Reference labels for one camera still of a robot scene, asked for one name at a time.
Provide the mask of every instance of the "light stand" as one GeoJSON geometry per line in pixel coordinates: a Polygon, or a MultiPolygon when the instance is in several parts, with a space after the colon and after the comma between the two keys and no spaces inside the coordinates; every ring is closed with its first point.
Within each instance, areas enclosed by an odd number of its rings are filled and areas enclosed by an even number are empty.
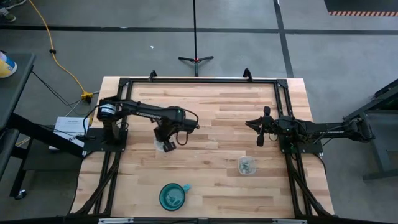
{"type": "Polygon", "coordinates": [[[178,57],[179,60],[186,60],[189,62],[193,63],[193,66],[195,68],[195,76],[199,76],[199,68],[198,65],[200,62],[204,60],[211,60],[214,57],[209,56],[209,57],[204,57],[204,58],[198,58],[198,49],[197,49],[197,14],[196,14],[196,1],[193,0],[193,35],[195,38],[195,58],[186,58],[186,57],[178,57]]]}

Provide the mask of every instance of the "wooden table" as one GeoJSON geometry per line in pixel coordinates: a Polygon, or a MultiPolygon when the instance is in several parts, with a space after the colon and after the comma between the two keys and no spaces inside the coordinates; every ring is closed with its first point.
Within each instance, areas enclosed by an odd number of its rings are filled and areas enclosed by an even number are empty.
{"type": "MultiPolygon", "coordinates": [[[[119,78],[104,77],[99,98],[116,95],[119,78]]],[[[312,120],[303,79],[287,80],[295,117],[312,120]]],[[[135,83],[131,98],[192,110],[199,115],[201,128],[189,135],[186,146],[164,153],[154,147],[155,124],[147,118],[128,117],[129,137],[119,167],[113,217],[294,217],[279,143],[266,136],[264,147],[257,147],[257,135],[244,125],[245,121],[262,116],[265,105],[271,107],[271,116],[277,118],[272,85],[135,83]],[[255,157],[255,175],[239,174],[237,160],[241,156],[255,157]],[[184,206],[168,212],[160,206],[159,192],[165,184],[173,182],[192,187],[184,206]]],[[[95,119],[93,127],[102,124],[95,119]]],[[[103,156],[103,152],[95,152],[83,161],[72,211],[78,210],[97,187],[103,156]]],[[[303,154],[303,164],[308,187],[324,208],[333,213],[321,162],[311,154],[303,154]]],[[[304,211],[301,190],[298,194],[304,211]]]]}

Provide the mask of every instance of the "cable plug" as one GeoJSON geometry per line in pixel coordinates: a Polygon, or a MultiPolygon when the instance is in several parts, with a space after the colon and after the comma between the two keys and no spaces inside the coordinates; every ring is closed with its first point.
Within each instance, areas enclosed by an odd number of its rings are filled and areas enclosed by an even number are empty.
{"type": "Polygon", "coordinates": [[[84,91],[83,94],[81,95],[81,99],[85,100],[88,104],[91,103],[92,97],[94,97],[94,94],[88,93],[86,91],[84,91]]]}

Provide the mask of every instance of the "concrete floor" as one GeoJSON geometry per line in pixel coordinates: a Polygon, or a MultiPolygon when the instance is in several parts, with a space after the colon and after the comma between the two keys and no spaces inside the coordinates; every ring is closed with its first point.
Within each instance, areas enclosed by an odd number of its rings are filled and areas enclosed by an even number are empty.
{"type": "MultiPolygon", "coordinates": [[[[53,25],[192,27],[192,4],[185,0],[35,2],[53,25]]],[[[398,29],[398,17],[329,16],[319,0],[280,0],[280,5],[286,29],[398,29]]],[[[198,27],[277,27],[272,0],[202,0],[197,10],[198,27]]],[[[12,12],[18,24],[40,24],[30,5],[12,12]]],[[[59,61],[88,91],[99,90],[105,75],[148,76],[151,70],[160,76],[193,75],[191,67],[177,60],[178,56],[193,56],[192,33],[52,32],[52,36],[59,61]]],[[[340,121],[398,77],[396,36],[288,35],[287,42],[294,76],[305,80],[315,122],[340,121]]],[[[52,61],[44,31],[0,30],[0,49],[35,53],[35,71],[68,101],[78,99],[77,84],[52,61]]],[[[255,77],[286,77],[278,34],[200,33],[198,50],[199,57],[215,56],[201,65],[202,76],[239,77],[249,67],[255,77]]],[[[77,110],[84,113],[87,109],[82,104],[77,110]]],[[[16,110],[37,123],[52,124],[69,108],[32,76],[16,110]]],[[[362,181],[364,174],[376,171],[371,145],[335,139],[324,150],[336,214],[396,223],[398,179],[362,181]]],[[[29,195],[15,201],[7,194],[18,163],[11,161],[0,182],[0,219],[66,214],[77,173],[30,172],[24,182],[29,195]],[[47,203],[38,203],[42,197],[47,203]]]]}

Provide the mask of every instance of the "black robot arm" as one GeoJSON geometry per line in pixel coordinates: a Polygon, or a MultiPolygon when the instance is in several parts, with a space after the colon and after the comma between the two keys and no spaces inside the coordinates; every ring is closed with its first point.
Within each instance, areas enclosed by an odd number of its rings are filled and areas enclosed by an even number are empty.
{"type": "Polygon", "coordinates": [[[361,119],[355,118],[348,122],[316,124],[302,121],[293,116],[281,116],[274,120],[270,116],[270,108],[264,107],[264,116],[246,125],[258,134],[257,145],[264,144],[264,133],[284,135],[289,142],[316,144],[323,138],[349,138],[353,141],[369,142],[374,136],[369,126],[361,119]]]}
{"type": "Polygon", "coordinates": [[[112,144],[119,139],[119,128],[116,122],[129,115],[150,118],[158,127],[154,129],[155,138],[163,145],[163,150],[169,152],[176,148],[170,137],[180,131],[187,134],[199,128],[197,120],[186,119],[186,110],[178,106],[162,108],[132,100],[120,100],[117,96],[103,98],[99,101],[97,118],[104,124],[104,138],[106,144],[112,144]]]}

